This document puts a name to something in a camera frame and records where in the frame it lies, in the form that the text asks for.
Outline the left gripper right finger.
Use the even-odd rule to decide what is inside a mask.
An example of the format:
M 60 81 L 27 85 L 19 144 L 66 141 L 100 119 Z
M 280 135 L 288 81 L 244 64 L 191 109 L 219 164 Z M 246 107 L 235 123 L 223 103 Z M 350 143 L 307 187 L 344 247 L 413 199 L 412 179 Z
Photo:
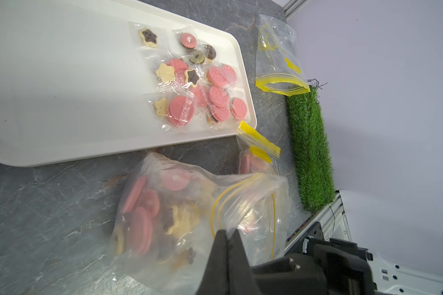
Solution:
M 229 295 L 261 295 L 247 260 L 241 235 L 235 230 L 228 241 L 228 293 Z

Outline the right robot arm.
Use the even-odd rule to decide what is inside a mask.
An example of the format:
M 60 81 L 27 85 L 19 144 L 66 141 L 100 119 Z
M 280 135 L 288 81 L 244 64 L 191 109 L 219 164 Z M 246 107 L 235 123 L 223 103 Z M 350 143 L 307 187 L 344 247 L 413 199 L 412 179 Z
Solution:
M 307 219 L 287 239 L 284 253 L 302 252 L 306 240 L 312 238 L 321 242 L 353 242 L 339 192 L 334 202 Z M 391 262 L 369 250 L 360 253 L 371 267 L 374 290 L 381 295 L 443 295 L 443 276 Z

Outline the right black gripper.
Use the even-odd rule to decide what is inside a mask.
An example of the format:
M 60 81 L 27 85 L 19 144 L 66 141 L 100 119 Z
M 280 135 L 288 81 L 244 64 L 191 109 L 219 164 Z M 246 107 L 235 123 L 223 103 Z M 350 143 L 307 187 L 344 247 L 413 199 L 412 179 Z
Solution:
M 290 254 L 251 268 L 264 295 L 374 295 L 373 254 L 354 242 L 308 236 L 304 254 Z

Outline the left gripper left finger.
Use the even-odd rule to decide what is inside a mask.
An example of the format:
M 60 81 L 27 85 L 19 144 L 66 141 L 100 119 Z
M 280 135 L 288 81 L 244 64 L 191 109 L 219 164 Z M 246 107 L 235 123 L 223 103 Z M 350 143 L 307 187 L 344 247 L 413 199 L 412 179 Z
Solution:
M 225 230 L 217 231 L 203 279 L 196 295 L 228 295 L 228 239 Z

